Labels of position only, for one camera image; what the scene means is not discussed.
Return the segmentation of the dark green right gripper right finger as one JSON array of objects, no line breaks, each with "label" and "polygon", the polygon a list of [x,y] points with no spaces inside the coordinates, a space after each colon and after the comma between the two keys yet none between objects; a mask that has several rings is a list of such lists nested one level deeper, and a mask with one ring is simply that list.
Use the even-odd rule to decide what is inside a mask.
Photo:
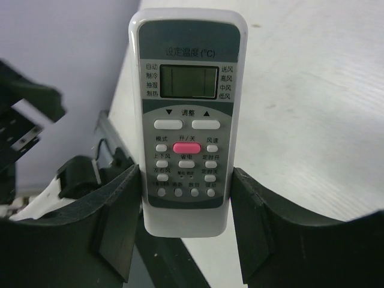
[{"label": "dark green right gripper right finger", "polygon": [[233,171],[231,204],[248,287],[382,287],[383,212],[339,221]]}]

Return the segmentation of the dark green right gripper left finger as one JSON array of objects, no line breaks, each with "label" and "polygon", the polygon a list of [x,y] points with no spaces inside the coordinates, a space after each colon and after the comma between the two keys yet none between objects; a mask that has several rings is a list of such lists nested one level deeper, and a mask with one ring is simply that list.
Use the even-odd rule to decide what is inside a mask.
[{"label": "dark green right gripper left finger", "polygon": [[1,220],[2,287],[122,287],[140,206],[131,166],[105,186],[37,219]]}]

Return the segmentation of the small grey remote control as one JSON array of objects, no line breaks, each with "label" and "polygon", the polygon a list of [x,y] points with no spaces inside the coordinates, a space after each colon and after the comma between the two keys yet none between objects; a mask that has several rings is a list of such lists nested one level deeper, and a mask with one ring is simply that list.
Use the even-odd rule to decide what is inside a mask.
[{"label": "small grey remote control", "polygon": [[129,24],[145,229],[227,226],[248,27],[237,12],[147,8]]}]

